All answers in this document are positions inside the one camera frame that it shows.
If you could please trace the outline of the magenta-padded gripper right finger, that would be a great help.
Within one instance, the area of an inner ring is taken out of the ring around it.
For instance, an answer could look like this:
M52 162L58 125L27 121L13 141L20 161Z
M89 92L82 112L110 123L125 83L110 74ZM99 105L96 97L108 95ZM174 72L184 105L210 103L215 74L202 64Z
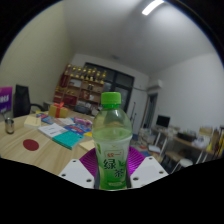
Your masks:
M153 156L145 157L135 148L129 148L126 176L128 188L140 188L167 175Z

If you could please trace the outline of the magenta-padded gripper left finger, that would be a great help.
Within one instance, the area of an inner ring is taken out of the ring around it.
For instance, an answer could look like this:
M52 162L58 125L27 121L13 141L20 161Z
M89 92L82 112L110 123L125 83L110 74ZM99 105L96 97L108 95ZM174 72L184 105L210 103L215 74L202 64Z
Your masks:
M91 149L80 159L72 159L59 176L78 186L98 189L99 174L95 149Z

